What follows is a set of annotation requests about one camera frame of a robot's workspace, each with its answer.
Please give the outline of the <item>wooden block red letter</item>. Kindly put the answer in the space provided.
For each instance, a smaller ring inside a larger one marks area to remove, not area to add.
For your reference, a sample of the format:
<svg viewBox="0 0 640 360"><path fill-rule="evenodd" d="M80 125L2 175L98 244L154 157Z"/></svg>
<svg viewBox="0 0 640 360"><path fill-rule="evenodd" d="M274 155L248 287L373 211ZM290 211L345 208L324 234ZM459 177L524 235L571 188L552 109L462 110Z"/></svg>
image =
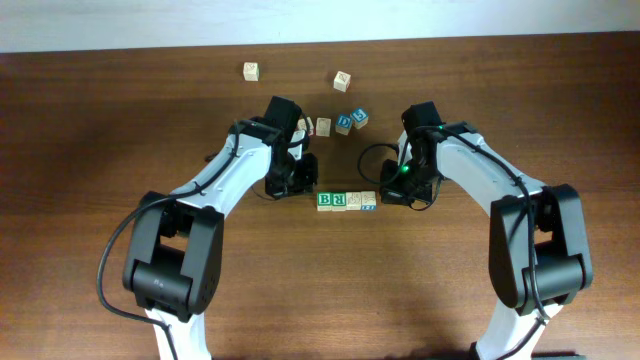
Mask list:
<svg viewBox="0 0 640 360"><path fill-rule="evenodd" d="M297 129L299 131L305 131L308 136L315 134L315 128L310 117L302 117L297 122Z"/></svg>

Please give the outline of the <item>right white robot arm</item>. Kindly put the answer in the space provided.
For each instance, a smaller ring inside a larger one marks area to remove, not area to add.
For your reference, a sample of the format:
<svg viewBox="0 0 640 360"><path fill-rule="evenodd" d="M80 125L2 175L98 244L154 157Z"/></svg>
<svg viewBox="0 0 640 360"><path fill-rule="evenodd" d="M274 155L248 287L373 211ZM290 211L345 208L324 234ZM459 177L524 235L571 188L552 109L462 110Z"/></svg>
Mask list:
<svg viewBox="0 0 640 360"><path fill-rule="evenodd" d="M449 179L488 214L488 268L497 303L472 359L530 359L550 320L594 278L583 207L568 184L519 171L466 123L408 125L398 140L398 176L429 185Z"/></svg>

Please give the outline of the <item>wooden block green letter R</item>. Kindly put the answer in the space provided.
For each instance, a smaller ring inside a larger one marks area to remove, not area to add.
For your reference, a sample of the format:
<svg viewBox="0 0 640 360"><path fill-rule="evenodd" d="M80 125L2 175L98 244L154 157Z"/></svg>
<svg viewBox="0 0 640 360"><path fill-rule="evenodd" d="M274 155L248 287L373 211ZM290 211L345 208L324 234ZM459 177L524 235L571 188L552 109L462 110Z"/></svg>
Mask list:
<svg viewBox="0 0 640 360"><path fill-rule="evenodd" d="M333 192L331 194L331 207L335 212L347 209L347 197L345 192Z"/></svg>

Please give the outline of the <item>far wooden block green side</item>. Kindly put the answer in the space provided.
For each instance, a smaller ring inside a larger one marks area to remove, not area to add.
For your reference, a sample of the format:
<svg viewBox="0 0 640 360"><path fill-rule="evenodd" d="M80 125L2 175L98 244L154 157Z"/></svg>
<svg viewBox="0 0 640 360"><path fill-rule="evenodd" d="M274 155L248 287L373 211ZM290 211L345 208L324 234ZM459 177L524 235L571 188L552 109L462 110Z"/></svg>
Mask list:
<svg viewBox="0 0 640 360"><path fill-rule="evenodd" d="M260 76L259 64L256 62L245 62L243 66L243 76L248 82L257 82Z"/></svg>

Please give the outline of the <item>wooden block green letter B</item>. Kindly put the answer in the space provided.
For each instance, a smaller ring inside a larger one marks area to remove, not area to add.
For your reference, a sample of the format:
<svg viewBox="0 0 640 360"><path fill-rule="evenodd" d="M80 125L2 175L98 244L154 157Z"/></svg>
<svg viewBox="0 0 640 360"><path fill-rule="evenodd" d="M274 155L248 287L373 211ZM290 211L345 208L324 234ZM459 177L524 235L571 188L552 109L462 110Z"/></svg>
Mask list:
<svg viewBox="0 0 640 360"><path fill-rule="evenodd" d="M332 210L332 199L330 192L318 192L316 196L317 210L319 212Z"/></svg>

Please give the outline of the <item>wooden block blue letter D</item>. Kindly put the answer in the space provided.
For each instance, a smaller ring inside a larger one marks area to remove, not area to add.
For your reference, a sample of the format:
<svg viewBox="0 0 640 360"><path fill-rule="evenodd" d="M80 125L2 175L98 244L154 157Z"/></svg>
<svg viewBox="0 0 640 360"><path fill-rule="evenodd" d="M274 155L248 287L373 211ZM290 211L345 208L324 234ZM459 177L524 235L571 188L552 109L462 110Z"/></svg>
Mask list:
<svg viewBox="0 0 640 360"><path fill-rule="evenodd" d="M352 128L352 119L350 116L340 114L335 123L335 131L338 134L347 136Z"/></svg>

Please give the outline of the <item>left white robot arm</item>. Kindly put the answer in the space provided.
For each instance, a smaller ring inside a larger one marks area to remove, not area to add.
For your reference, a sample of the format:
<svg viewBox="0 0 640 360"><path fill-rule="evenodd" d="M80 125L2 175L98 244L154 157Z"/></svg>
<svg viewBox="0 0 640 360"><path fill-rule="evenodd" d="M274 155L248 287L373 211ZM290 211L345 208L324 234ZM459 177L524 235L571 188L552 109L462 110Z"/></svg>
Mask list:
<svg viewBox="0 0 640 360"><path fill-rule="evenodd" d="M273 199L311 192L309 142L303 130L243 120L190 182L141 199L123 285L152 322L161 358L210 358L204 312L219 284L225 219L259 180Z"/></svg>

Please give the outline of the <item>wooden block blue number 5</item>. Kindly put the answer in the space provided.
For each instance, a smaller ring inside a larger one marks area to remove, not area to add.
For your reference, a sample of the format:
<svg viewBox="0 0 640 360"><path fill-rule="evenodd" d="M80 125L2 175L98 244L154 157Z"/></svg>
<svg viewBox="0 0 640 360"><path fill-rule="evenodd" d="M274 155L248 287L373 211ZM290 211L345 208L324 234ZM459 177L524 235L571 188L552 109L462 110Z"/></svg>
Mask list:
<svg viewBox="0 0 640 360"><path fill-rule="evenodd" d="M350 114L353 127L361 129L366 126L369 121L369 115L363 108L357 108Z"/></svg>

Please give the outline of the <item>wooden block blue side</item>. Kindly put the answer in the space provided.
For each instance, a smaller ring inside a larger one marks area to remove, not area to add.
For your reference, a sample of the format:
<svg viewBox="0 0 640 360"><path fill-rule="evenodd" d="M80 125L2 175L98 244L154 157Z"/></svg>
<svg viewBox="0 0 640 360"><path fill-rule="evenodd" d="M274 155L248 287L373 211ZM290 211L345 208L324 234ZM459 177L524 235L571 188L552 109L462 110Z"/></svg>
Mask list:
<svg viewBox="0 0 640 360"><path fill-rule="evenodd" d="M361 191L361 210L375 211L377 209L377 196L375 191Z"/></svg>

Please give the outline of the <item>wooden block red side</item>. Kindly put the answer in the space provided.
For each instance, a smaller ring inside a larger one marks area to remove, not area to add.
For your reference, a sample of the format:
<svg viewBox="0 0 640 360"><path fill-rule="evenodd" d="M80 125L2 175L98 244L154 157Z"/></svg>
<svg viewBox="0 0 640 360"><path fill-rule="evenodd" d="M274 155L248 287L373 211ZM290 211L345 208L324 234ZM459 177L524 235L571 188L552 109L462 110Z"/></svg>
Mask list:
<svg viewBox="0 0 640 360"><path fill-rule="evenodd" d="M346 92L351 83L351 75L343 71L338 71L333 80L333 88L341 92Z"/></svg>

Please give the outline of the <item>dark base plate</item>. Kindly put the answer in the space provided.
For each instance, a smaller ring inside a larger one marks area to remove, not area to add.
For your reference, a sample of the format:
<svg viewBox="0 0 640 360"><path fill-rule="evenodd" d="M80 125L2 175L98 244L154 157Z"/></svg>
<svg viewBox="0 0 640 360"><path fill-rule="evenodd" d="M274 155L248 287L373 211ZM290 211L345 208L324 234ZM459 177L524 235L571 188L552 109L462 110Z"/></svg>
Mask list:
<svg viewBox="0 0 640 360"><path fill-rule="evenodd" d="M531 360L587 360L587 357L575 353L545 353L534 354Z"/></svg>

